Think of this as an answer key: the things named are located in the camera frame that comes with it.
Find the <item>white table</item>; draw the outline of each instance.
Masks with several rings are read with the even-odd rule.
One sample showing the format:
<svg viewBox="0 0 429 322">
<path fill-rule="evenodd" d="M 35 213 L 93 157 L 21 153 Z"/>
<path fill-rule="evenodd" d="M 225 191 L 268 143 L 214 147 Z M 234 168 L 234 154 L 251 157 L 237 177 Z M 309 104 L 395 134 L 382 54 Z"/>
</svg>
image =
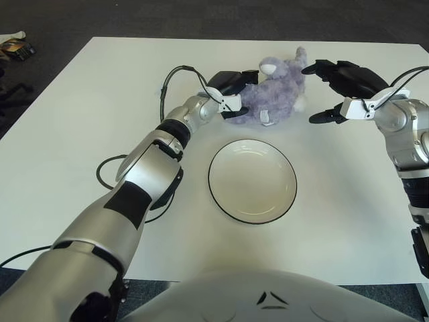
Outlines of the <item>white table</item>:
<svg viewBox="0 0 429 322">
<path fill-rule="evenodd" d="M 0 258 L 52 243 L 106 190 L 95 179 L 105 158 L 128 153 L 158 124 L 159 92 L 168 71 L 195 66 L 257 68 L 265 56 L 291 58 L 297 46 L 315 59 L 350 60 L 387 81 L 429 63 L 417 45 L 93 38 L 0 141 Z M 429 101 L 429 73 L 408 88 Z M 166 109 L 198 90 L 191 73 L 170 83 Z M 416 225 L 400 179 L 374 123 L 311 125 L 308 116 L 342 97 L 317 76 L 306 79 L 308 107 L 273 127 L 237 127 L 216 118 L 190 141 L 171 209 L 145 226 L 130 278 L 183 280 L 233 267 L 299 272 L 335 284 L 426 282 L 412 249 Z M 298 194 L 281 219 L 247 225 L 212 200 L 207 170 L 227 142 L 257 138 L 292 163 Z M 119 162 L 106 166 L 112 182 Z M 34 256 L 10 263 L 27 268 Z"/>
</svg>

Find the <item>white plate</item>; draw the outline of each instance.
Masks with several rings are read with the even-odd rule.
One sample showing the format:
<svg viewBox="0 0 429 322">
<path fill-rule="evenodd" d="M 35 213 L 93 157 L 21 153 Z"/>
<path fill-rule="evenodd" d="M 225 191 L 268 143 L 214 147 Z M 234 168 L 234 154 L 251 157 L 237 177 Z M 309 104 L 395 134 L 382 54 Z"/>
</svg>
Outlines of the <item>white plate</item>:
<svg viewBox="0 0 429 322">
<path fill-rule="evenodd" d="M 296 176 L 288 159 L 257 140 L 234 141 L 220 149 L 208 169 L 208 186 L 218 206 L 244 223 L 276 220 L 296 196 Z"/>
</svg>

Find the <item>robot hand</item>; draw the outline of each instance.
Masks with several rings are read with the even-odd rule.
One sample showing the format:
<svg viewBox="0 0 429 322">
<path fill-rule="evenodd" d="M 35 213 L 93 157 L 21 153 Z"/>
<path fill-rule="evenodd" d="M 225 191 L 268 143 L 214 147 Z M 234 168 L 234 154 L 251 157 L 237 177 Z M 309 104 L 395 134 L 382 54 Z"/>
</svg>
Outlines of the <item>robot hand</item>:
<svg viewBox="0 0 429 322">
<path fill-rule="evenodd" d="M 429 106 L 409 99 L 410 91 L 403 86 L 390 87 L 373 71 L 351 62 L 317 60 L 302 73 L 318 75 L 345 97 L 334 109 L 310 117 L 310 123 L 374 120 L 384 135 L 387 154 L 410 200 L 412 218 L 420 225 L 412 230 L 414 251 L 422 274 L 429 278 Z"/>
</svg>

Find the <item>stuffed animal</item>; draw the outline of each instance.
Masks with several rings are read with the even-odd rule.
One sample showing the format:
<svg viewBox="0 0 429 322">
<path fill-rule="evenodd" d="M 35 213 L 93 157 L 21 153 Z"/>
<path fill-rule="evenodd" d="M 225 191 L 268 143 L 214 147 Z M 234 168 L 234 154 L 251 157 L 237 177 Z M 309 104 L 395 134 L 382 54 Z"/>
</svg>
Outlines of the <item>stuffed animal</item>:
<svg viewBox="0 0 429 322">
<path fill-rule="evenodd" d="M 293 110 L 302 110 L 304 75 L 301 70 L 305 67 L 307 54 L 303 47 L 296 50 L 293 60 L 264 58 L 259 69 L 267 78 L 258 85 L 246 85 L 240 92 L 241 104 L 249 108 L 249 112 L 227 121 L 269 126 L 287 119 Z"/>
</svg>

